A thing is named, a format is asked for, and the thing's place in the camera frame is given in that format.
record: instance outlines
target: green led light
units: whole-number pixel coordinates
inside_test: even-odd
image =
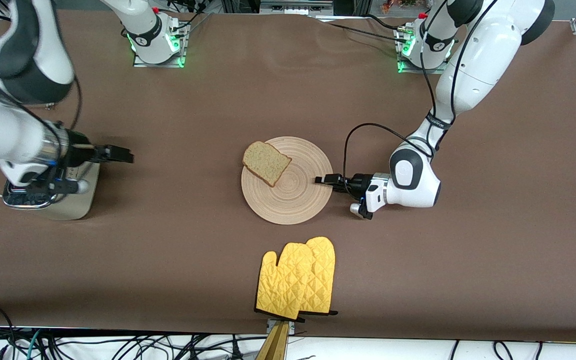
[[[168,45],[170,46],[170,50],[172,50],[172,51],[177,51],[177,50],[176,50],[176,46],[174,46],[174,45],[172,44],[172,41],[170,41],[170,38],[171,38],[171,36],[166,36],[166,41],[168,42]]]
[[[412,53],[412,48],[415,46],[416,41],[417,40],[415,39],[414,36],[410,36],[410,41],[406,42],[406,43],[410,43],[410,44],[409,44],[409,46],[404,47],[404,50],[403,50],[403,55],[405,57],[410,56],[410,54]]]
[[[448,52],[446,52],[446,59],[450,57],[451,51],[453,50],[453,46],[455,46],[455,41],[451,41],[450,46],[448,46]]]
[[[133,40],[130,38],[130,36],[128,36],[128,41],[130,41],[130,48],[132,49],[132,52],[137,54],[137,50],[135,50],[135,44],[133,43]]]

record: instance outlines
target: white floor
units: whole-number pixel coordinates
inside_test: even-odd
[[[241,335],[240,338],[252,337]],[[66,341],[99,342],[113,339],[112,337],[81,337],[77,339],[63,339]],[[211,335],[197,347],[207,347],[212,344],[231,340],[231,335]],[[190,336],[171,336],[170,340],[175,346],[183,346]],[[304,360],[312,357],[313,360],[449,360],[455,341],[453,340],[411,340],[411,339],[360,339],[335,337],[291,337],[289,340],[286,360]],[[74,360],[110,360],[116,351],[123,346],[123,342],[110,342],[106,344],[66,344],[60,346]],[[238,342],[243,354],[258,351],[263,340]],[[534,360],[538,344],[535,342],[506,342],[513,360]],[[0,340],[0,350],[6,341]],[[232,347],[224,345],[228,351]],[[503,360],[510,360],[501,346],[499,353]],[[137,355],[138,347],[128,353],[124,360],[133,360]],[[206,351],[198,358],[201,360],[223,360],[229,355],[226,351]],[[11,360],[12,349],[8,349],[4,360]],[[166,360],[171,353],[149,349],[143,354],[143,360]],[[18,360],[26,357],[17,353]],[[454,360],[496,360],[491,341],[461,341],[457,347]],[[545,343],[539,360],[576,360],[576,344]]]

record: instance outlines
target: black cable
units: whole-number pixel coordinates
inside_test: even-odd
[[[128,353],[130,353],[131,350],[133,350],[135,347],[139,346],[139,344],[141,344],[142,342],[146,341],[146,340],[150,340],[150,335],[144,337],[143,339],[139,339],[138,336],[135,336],[135,344],[133,346],[130,346],[126,351],[123,352],[123,354],[119,357],[117,357],[117,360],[121,360],[124,358],[124,356],[128,355]],[[124,346],[122,346],[117,353],[114,354],[114,356],[112,356],[112,360],[115,360],[115,357],[117,355],[119,355],[119,353],[121,352],[121,350],[126,347],[128,344],[130,344],[130,342],[127,342],[126,344],[124,344]]]
[[[42,360],[48,359],[48,354],[46,353],[46,347],[44,346],[44,340],[41,337],[37,337],[36,339],[36,348],[39,349],[39,356]]]
[[[78,121],[80,121],[80,115],[82,114],[82,85],[80,85],[80,80],[77,78],[77,75],[75,75],[74,82],[75,86],[77,87],[77,112],[75,112],[75,118],[70,124],[69,130],[75,130],[75,126],[77,126]]]
[[[266,338],[267,338],[266,336],[244,337],[242,339],[237,339],[237,341],[238,342],[246,342],[248,340],[265,340]],[[203,353],[205,351],[217,350],[218,347],[220,347],[224,344],[230,344],[231,342],[233,342],[233,340],[226,340],[226,341],[218,342],[217,344],[213,344],[211,346],[205,347],[205,348],[201,349],[201,351],[197,351],[196,355],[190,356],[187,360],[196,360],[197,357],[199,355],[201,355],[201,353]]]
[[[190,338],[190,341],[185,344],[185,346],[183,347],[182,350],[179,351],[178,354],[176,354],[176,356],[173,358],[173,360],[181,360],[181,358],[183,358],[186,354],[190,353],[190,352],[194,352],[195,351],[195,346],[197,344],[199,344],[200,342],[202,342],[204,339],[206,339],[209,335],[206,333],[201,333],[196,335],[192,335],[192,337]]]
[[[237,335],[232,335],[232,356],[231,360],[244,360],[244,355],[240,351],[240,345],[237,342]]]
[[[364,122],[364,123],[360,123],[359,125],[355,126],[354,128],[352,128],[352,130],[350,130],[350,132],[348,132],[348,136],[345,137],[345,144],[343,144],[343,168],[342,168],[342,174],[341,176],[343,176],[343,186],[345,187],[345,192],[348,193],[348,195],[352,196],[352,198],[354,200],[360,200],[359,198],[356,198],[356,196],[354,196],[353,194],[350,193],[350,189],[348,189],[348,184],[346,183],[346,159],[348,157],[348,141],[350,140],[350,136],[355,132],[355,130],[359,129],[359,128],[363,128],[364,126],[375,126],[377,128],[381,128],[386,130],[387,132],[390,132],[391,134],[395,135],[396,137],[402,139],[402,141],[406,142],[408,145],[412,146],[413,148],[415,148],[419,153],[422,153],[423,155],[425,155],[426,157],[432,159],[434,157],[434,155],[432,153],[427,153],[426,151],[422,150],[419,146],[415,145],[414,143],[410,142],[409,139],[406,139],[405,136],[403,136],[402,134],[398,133],[395,130],[392,130],[389,127],[386,127],[384,125],[381,125],[380,123],[374,123],[374,122]]]
[[[176,10],[176,12],[181,13],[181,10],[179,10],[179,7],[177,7],[177,4],[174,1],[169,1],[169,2],[167,2],[167,4],[168,4],[168,6],[170,6],[170,4],[172,4],[172,6]]]
[[[50,338],[48,338],[48,348],[54,350],[55,353],[57,354],[57,357],[55,357],[55,354],[53,353],[53,355],[52,355],[53,360],[64,360],[64,357],[62,357],[62,354],[60,353],[60,350],[57,347],[57,340],[55,340],[54,336],[51,336]]]
[[[539,342],[539,347],[537,348],[537,354],[534,356],[534,360],[539,360],[539,357],[542,355],[542,349],[544,348],[544,342]]]
[[[115,358],[119,355],[119,353],[121,353],[121,351],[124,350],[124,348],[125,348],[126,346],[128,346],[128,344],[130,344],[131,342],[134,342],[134,341],[137,340],[138,338],[139,338],[139,336],[135,336],[135,337],[133,337],[132,339],[126,341],[126,343],[123,344],[123,345],[119,348],[119,350],[117,350],[117,352],[114,353],[114,355],[112,356],[112,360],[115,360]]]
[[[137,355],[135,355],[134,360],[137,360],[137,358],[139,358],[140,356],[144,355],[144,352],[146,350],[148,350],[148,348],[150,347],[155,347],[155,344],[158,344],[158,342],[162,341],[164,338],[166,338],[167,335],[163,335],[162,337],[153,340],[153,342],[151,342],[150,344],[147,344],[146,346],[142,347],[141,345],[139,346],[139,351],[137,351]]]
[[[473,36],[475,29],[478,27],[478,25],[480,25],[482,19],[486,17],[486,14],[490,11],[490,9],[492,9],[492,7],[497,3],[497,1],[498,0],[493,0],[492,2],[490,2],[490,5],[486,7],[484,12],[481,14],[481,16],[477,19],[477,21],[473,25],[472,29],[468,32],[468,36],[466,36],[466,40],[463,42],[463,45],[461,46],[461,52],[459,53],[457,63],[455,64],[454,67],[454,75],[452,76],[452,87],[450,89],[450,109],[452,110],[453,123],[457,118],[457,112],[455,112],[455,88],[457,87],[457,74],[459,74],[459,68],[462,65],[462,57],[464,57],[464,53],[466,53],[466,46],[468,45],[468,41],[470,41],[471,36]]]
[[[437,15],[442,10],[443,7],[446,6],[448,0],[443,0],[441,5],[439,5],[439,9],[435,11],[434,16],[428,22],[428,27],[425,28],[425,34],[421,39],[421,48],[419,50],[419,62],[421,63],[421,71],[423,73],[423,78],[425,79],[425,84],[428,86],[428,90],[430,91],[430,98],[432,99],[432,116],[437,116],[437,102],[435,101],[435,91],[433,86],[430,84],[430,79],[428,78],[428,71],[426,70],[426,64],[424,64],[424,45],[426,45],[426,36],[428,36],[428,32],[430,32],[430,27],[432,27]],[[428,135],[425,137],[425,142],[428,142]]]
[[[397,43],[406,43],[405,39],[402,38],[394,38],[391,36],[384,36],[381,34],[375,34],[374,32],[370,32],[370,31],[365,31],[365,30],[359,30],[359,29],[355,29],[353,27],[347,27],[347,26],[343,26],[343,25],[338,25],[337,23],[328,23],[329,25],[332,25],[333,27],[338,27],[338,28],[342,28],[342,29],[346,29],[346,30],[351,30],[352,32],[358,32],[361,34],[366,34],[366,35],[370,35],[373,37],[377,37],[377,38],[382,38],[382,39],[388,39],[389,41],[394,41]]]
[[[173,27],[173,28],[172,28],[172,31],[173,31],[173,32],[176,32],[176,31],[179,30],[179,29],[183,29],[183,28],[187,27],[187,26],[190,25],[190,23],[192,23],[193,20],[195,20],[195,18],[197,18],[197,16],[199,16],[199,14],[201,14],[201,13],[202,13],[201,11],[197,11],[196,13],[194,13],[194,15],[192,16],[192,18],[190,18],[190,20],[186,21],[186,22],[185,22],[183,25],[181,25],[181,26]]]
[[[164,354],[166,354],[166,360],[170,360],[170,354],[166,351],[166,349],[161,348],[161,347],[159,347],[159,346],[151,346],[151,348],[153,348],[153,349],[155,349],[155,350],[158,350],[158,351],[163,351]]]
[[[14,326],[12,324],[12,321],[10,320],[10,317],[8,316],[6,311],[4,311],[2,308],[0,308],[0,314],[2,314],[4,319],[6,319],[8,330],[10,332],[10,339],[8,340],[8,342],[12,345],[12,359],[16,359],[17,346],[15,344],[15,332],[13,331]]]
[[[57,346],[57,351],[58,351],[58,353],[61,353],[61,355],[64,355],[66,358],[68,358],[68,360],[75,360],[74,358],[69,356],[67,353],[65,353],[62,349],[60,349],[59,346]]]
[[[379,25],[381,25],[382,27],[384,27],[386,29],[390,29],[390,30],[397,30],[398,29],[398,26],[388,25],[388,23],[383,22],[381,18],[378,18],[377,16],[375,16],[374,14],[371,14],[371,13],[365,14],[364,18],[371,18],[372,20],[375,20],[377,23],[379,23]]]
[[[452,351],[450,352],[450,360],[455,360],[455,353],[457,353],[457,346],[459,345],[459,339],[454,341],[452,346]]]
[[[108,344],[108,343],[121,343],[121,342],[132,342],[134,341],[134,337],[132,339],[112,339],[112,340],[103,340],[103,341],[64,341],[64,342],[59,342],[57,344],[57,346],[65,346],[68,344],[81,344],[81,345],[86,345],[86,346],[95,346],[95,345],[99,345],[99,344]]]
[[[496,358],[498,358],[499,360],[506,360],[505,358],[501,357],[501,355],[499,355],[499,352],[497,351],[497,346],[499,344],[501,344],[501,346],[503,346],[503,349],[505,349],[505,353],[508,354],[509,360],[514,360],[513,354],[510,353],[510,350],[508,350],[508,346],[506,346],[506,344],[503,341],[494,341],[492,343],[492,349],[494,351],[494,355],[496,355]]]

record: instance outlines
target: wooden plate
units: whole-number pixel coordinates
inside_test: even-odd
[[[282,136],[266,141],[292,158],[274,185],[268,186],[246,166],[241,172],[241,189],[250,208],[270,223],[299,224],[317,215],[332,193],[332,187],[315,184],[316,176],[332,173],[326,154],[310,141]]]

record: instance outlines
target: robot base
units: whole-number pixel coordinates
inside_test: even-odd
[[[146,61],[142,60],[137,52],[135,51],[135,47],[132,46],[132,52],[134,53],[134,59],[132,60],[132,66],[134,68],[183,68],[186,66],[186,52],[188,51],[188,38],[190,37],[190,29],[191,25],[186,25],[186,27],[182,28],[178,31],[178,35],[181,35],[180,38],[170,39],[170,44],[174,48],[178,48],[179,50],[174,53],[170,57],[170,59],[158,63],[147,63]]]
[[[398,29],[393,30],[392,33],[395,35],[395,39],[404,39],[406,42],[396,42],[395,51],[397,52],[397,71],[399,73],[413,73],[413,74],[423,74],[424,71],[413,64],[403,53],[408,51],[411,46],[413,46],[414,36],[412,31],[412,23],[407,23],[405,26],[400,26]],[[441,62],[436,68],[426,68],[425,73],[441,75],[446,70],[448,66],[448,60],[450,59],[450,51],[446,55],[446,59]]]
[[[32,198],[19,201],[19,197],[27,194],[15,194],[14,188],[8,186],[4,190],[4,203],[16,210],[32,211],[33,214],[44,219],[58,221],[81,219],[89,212],[92,205],[99,178],[99,167],[100,164],[98,163],[84,162],[78,168],[68,169],[68,178],[87,182],[89,188],[85,193],[55,195],[52,198],[53,203],[45,201],[32,203]]]

